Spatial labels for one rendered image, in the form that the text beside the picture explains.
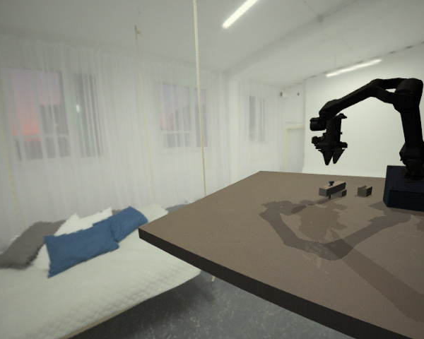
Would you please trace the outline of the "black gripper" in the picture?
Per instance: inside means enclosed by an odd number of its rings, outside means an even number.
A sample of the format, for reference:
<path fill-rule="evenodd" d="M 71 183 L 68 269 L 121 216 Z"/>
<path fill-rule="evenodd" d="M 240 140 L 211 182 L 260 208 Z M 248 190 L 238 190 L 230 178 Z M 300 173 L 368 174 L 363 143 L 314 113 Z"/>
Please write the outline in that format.
<path fill-rule="evenodd" d="M 345 150 L 344 148 L 348 148 L 348 144 L 340 141 L 341 130 L 326 130 L 324 135 L 326 135 L 326 143 L 317 143 L 315 149 L 321 149 L 318 151 L 322 153 L 325 165 L 329 165 L 332 157 L 333 163 L 336 164 Z"/>

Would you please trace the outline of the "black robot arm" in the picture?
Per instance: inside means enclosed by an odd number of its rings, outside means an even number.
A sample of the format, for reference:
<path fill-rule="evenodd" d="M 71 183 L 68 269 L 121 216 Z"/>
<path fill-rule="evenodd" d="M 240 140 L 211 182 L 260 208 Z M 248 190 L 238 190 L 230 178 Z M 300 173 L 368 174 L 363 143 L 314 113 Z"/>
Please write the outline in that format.
<path fill-rule="evenodd" d="M 393 104 L 401 115 L 405 139 L 399 153 L 405 165 L 401 173 L 407 183 L 424 182 L 424 140 L 419 109 L 422 93 L 423 82 L 416 78 L 376 78 L 345 97 L 328 101 L 320 109 L 319 117 L 310 119 L 310 131 L 341 130 L 341 120 L 347 117 L 339 112 L 369 97 Z"/>

